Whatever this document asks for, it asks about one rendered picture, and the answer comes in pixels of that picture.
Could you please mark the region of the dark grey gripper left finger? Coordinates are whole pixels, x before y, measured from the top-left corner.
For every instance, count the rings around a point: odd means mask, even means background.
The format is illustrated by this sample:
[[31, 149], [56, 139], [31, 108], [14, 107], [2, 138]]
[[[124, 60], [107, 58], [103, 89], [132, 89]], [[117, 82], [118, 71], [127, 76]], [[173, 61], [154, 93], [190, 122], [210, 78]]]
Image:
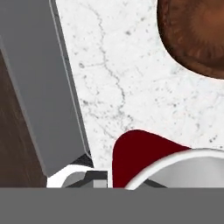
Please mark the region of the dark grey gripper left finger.
[[65, 188], [68, 187], [107, 188], [108, 173], [106, 171], [76, 172], [65, 180]]

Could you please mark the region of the brown wooden bowl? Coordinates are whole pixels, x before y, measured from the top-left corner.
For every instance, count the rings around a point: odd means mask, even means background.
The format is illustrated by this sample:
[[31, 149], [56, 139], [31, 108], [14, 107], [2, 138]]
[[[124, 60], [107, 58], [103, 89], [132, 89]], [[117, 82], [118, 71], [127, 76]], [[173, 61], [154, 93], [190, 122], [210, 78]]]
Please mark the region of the brown wooden bowl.
[[224, 80], [224, 0], [157, 0], [157, 28], [181, 66]]

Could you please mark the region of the grey dishwasher door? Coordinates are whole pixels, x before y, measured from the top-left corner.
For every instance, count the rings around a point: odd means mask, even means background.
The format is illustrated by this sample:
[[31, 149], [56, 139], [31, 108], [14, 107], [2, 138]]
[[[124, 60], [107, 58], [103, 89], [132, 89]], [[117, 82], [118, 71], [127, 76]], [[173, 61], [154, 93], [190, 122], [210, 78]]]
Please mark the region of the grey dishwasher door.
[[91, 167], [56, 0], [0, 0], [0, 49], [43, 173]]

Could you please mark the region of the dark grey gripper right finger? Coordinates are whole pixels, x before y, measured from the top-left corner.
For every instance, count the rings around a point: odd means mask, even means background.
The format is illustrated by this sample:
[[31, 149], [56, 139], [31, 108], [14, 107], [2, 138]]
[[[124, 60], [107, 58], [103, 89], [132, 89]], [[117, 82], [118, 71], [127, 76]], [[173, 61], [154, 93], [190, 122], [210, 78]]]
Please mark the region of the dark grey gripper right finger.
[[159, 184], [158, 182], [155, 182], [155, 181], [153, 181], [153, 180], [151, 180], [151, 179], [146, 179], [146, 180], [144, 181], [144, 183], [145, 183], [147, 186], [151, 186], [151, 187], [154, 187], [154, 188], [167, 188], [166, 186], [161, 185], [161, 184]]

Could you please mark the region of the red cup with white inside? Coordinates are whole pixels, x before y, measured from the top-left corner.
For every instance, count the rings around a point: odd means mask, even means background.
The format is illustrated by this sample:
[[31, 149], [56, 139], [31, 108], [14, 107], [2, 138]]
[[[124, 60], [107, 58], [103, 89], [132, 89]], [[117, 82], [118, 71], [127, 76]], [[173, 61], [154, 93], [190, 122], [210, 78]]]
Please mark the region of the red cup with white inside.
[[224, 150], [191, 149], [148, 131], [130, 130], [115, 141], [113, 187], [134, 190], [169, 165], [191, 158], [224, 158]]

